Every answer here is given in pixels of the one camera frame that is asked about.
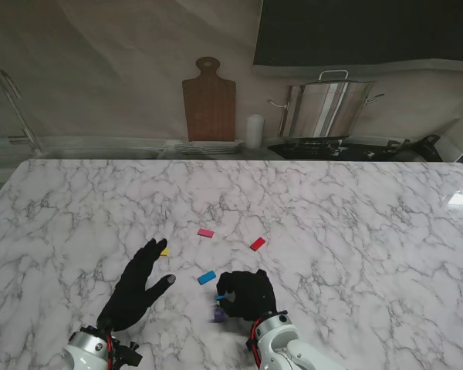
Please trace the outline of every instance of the black glove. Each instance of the black glove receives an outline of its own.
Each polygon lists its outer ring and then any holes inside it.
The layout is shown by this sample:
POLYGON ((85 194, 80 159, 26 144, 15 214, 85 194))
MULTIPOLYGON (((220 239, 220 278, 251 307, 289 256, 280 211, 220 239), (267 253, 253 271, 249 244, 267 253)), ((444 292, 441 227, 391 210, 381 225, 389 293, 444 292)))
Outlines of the black glove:
POLYGON ((115 291, 98 317, 99 329, 120 331, 134 325, 175 282, 174 275, 167 275, 146 290, 146 281, 153 270, 153 264, 166 246, 166 239, 158 243, 151 239, 144 248, 137 251, 125 267, 115 291))
POLYGON ((244 318, 255 321, 268 312, 276 312, 275 292, 264 270, 255 274, 246 271, 233 271, 221 274, 218 295, 235 292, 235 300, 224 298, 220 306, 230 318, 244 318))

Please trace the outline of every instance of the wooden cutting board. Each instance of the wooden cutting board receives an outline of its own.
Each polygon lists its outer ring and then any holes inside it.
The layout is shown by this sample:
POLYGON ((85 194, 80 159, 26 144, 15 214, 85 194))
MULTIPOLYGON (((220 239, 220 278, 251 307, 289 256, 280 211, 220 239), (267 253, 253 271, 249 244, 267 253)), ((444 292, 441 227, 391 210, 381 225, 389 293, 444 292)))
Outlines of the wooden cutting board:
POLYGON ((219 60, 199 58, 196 79, 182 82, 189 141, 235 140, 235 82, 216 74, 219 60))

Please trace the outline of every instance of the sink faucet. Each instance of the sink faucet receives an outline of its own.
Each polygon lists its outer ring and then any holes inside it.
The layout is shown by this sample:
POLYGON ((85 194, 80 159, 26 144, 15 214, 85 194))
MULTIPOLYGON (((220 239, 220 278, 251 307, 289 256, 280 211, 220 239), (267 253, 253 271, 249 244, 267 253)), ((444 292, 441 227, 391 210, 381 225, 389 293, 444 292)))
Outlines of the sink faucet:
POLYGON ((8 73, 0 68, 0 86, 2 87, 3 93, 5 94, 5 97, 7 98, 8 102, 14 109, 15 114, 19 118, 22 124, 22 132, 24 133, 24 136, 9 136, 8 140, 11 143, 21 143, 24 140, 29 141, 29 145, 31 146, 32 150, 36 154, 41 153, 41 144, 39 143, 38 139, 36 138, 35 134, 32 132, 32 130, 29 128, 27 122, 25 121, 25 118, 22 116, 21 112, 19 111, 19 108, 14 103, 14 99, 21 99, 21 93, 19 92, 19 89, 17 86, 14 84, 8 73))

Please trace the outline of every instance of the purple block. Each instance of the purple block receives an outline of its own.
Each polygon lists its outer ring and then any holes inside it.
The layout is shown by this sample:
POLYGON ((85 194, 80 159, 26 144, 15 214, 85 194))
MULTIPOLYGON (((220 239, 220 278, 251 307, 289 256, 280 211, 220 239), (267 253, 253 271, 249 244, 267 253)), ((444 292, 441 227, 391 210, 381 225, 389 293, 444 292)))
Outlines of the purple block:
POLYGON ((224 322, 226 320, 225 313, 222 310, 215 311, 215 322, 224 322))

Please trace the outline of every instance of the red wire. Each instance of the red wire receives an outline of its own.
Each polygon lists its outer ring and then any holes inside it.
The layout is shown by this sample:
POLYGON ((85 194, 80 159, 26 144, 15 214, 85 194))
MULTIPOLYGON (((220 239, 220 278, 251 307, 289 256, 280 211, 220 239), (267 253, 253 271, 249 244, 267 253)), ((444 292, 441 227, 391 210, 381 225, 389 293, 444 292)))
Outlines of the red wire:
MULTIPOLYGON (((251 334, 250 334, 251 339, 255 339, 255 330, 256 330, 256 328, 259 326, 259 324, 261 322, 262 322, 262 319, 260 318, 252 326, 252 331, 251 331, 251 334)), ((258 368, 260 368, 261 367, 261 358, 259 357, 257 344, 252 344, 252 353, 254 354, 255 364, 257 365, 258 368)))
POLYGON ((111 362, 112 362, 112 344, 111 344, 111 337, 110 333, 106 333, 106 344, 108 346, 108 366, 106 367, 107 370, 111 370, 111 362))

